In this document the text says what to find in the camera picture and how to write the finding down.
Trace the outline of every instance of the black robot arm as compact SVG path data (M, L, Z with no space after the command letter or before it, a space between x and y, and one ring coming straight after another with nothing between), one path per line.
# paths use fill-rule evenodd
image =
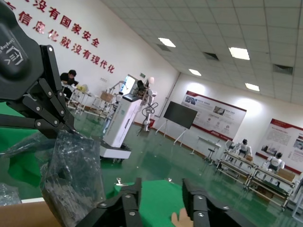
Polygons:
M67 110L54 49L38 45L20 28L14 13L0 0L0 102L25 117L0 114L0 127L38 129L56 138L74 131Z

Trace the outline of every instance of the air vent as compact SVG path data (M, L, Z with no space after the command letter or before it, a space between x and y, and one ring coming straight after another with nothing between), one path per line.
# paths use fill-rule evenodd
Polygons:
M273 70L274 70L274 72L279 72L279 73L283 73L283 74L287 74L287 75L293 74L293 68L289 67L289 66L273 64Z
M209 59L209 60L215 60L215 61L219 61L217 55L215 53L207 53L207 52L203 52L204 56Z
M157 46L158 46L158 47L160 47L160 49L161 49L161 50L163 50L163 51L168 51L168 52L171 52L171 51L170 51L170 49L169 49L169 48L167 48L167 46L166 46L166 45L157 44Z

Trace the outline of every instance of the plastic bag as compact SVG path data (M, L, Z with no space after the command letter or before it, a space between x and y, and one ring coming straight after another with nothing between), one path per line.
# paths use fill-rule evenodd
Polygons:
M0 152L0 158L11 158L21 153L36 153L47 149L53 149L55 142L55 139L48 139L42 133L37 132L24 138L9 149Z
M0 183L0 206L20 204L18 188Z
M99 149L97 141L61 131L53 152L36 155L43 198L62 226L75 227L106 199Z

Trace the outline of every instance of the poster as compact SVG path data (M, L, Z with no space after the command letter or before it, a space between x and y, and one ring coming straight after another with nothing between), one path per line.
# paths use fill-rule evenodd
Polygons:
M233 140L246 110L187 91L182 105L197 110L193 126L222 140Z
M256 154L267 159L278 152L287 169L303 172L303 129L272 119Z

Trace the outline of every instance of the robot mannequin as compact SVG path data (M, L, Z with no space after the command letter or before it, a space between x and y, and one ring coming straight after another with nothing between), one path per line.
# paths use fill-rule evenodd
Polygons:
M263 163L263 167L266 167L267 164L269 163L269 166L267 168L268 171L273 172L273 173L278 173L279 169L284 169L285 162L281 159L282 153L279 152L277 155L269 157L266 162Z
M239 156L243 156L244 158L247 155L252 156L251 147L247 145L247 139L244 139L242 143L237 143L233 148L232 152Z

